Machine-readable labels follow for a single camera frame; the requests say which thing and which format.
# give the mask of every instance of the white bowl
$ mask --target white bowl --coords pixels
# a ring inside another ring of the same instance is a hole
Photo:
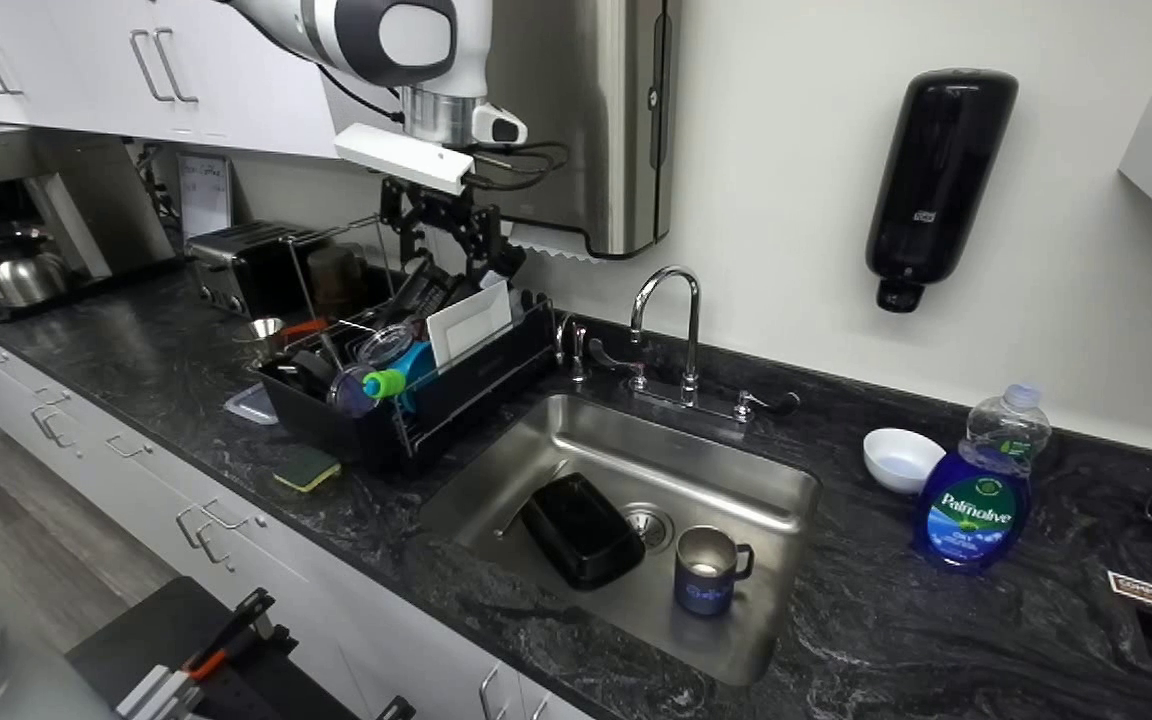
[[[925,493],[933,469],[942,460],[942,448],[909,428],[876,428],[862,435],[862,469],[886,493],[917,498]]]

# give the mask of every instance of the stainless steel sink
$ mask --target stainless steel sink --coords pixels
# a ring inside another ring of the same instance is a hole
[[[575,591],[520,525],[529,498],[583,474],[639,527],[646,558],[627,575]],[[579,398],[549,398],[424,509],[418,525],[570,604],[723,681],[765,678],[785,582],[796,559],[815,480],[806,474],[686,435]],[[754,549],[754,574],[723,621],[672,604],[677,535],[721,527]]]

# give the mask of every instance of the black dish rack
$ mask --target black dish rack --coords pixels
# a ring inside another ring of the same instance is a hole
[[[260,370],[260,383],[292,435],[361,469],[414,474],[491,403],[533,387],[556,363],[552,349],[556,312],[533,310],[446,371],[414,383],[400,403],[385,400],[361,422],[333,414],[323,398],[283,381],[276,363]]]

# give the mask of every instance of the granite countertop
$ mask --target granite countertop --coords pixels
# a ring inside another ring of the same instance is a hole
[[[1152,451],[1141,448],[1054,432],[1022,541],[987,575],[956,575],[913,551],[913,499],[862,476],[859,435],[903,426],[946,443],[964,410],[704,352],[727,383],[798,398],[741,443],[818,480],[772,670],[723,690],[414,525],[418,506],[529,400],[562,387],[560,375],[499,403],[418,476],[349,469],[340,483],[292,498],[266,480],[287,435],[222,414],[252,383],[249,326],[202,310],[186,274],[0,326],[0,346],[592,716],[672,716],[681,692],[704,697],[693,716],[741,720],[1152,716],[1136,618],[1101,582],[1103,564],[1152,582],[1141,512]]]

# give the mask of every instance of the blue dish soap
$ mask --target blue dish soap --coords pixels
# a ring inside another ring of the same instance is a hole
[[[966,416],[966,432],[946,451],[918,499],[918,549],[960,574],[982,574],[1021,535],[1028,517],[1028,474],[1051,426],[1030,383],[1010,383]]]

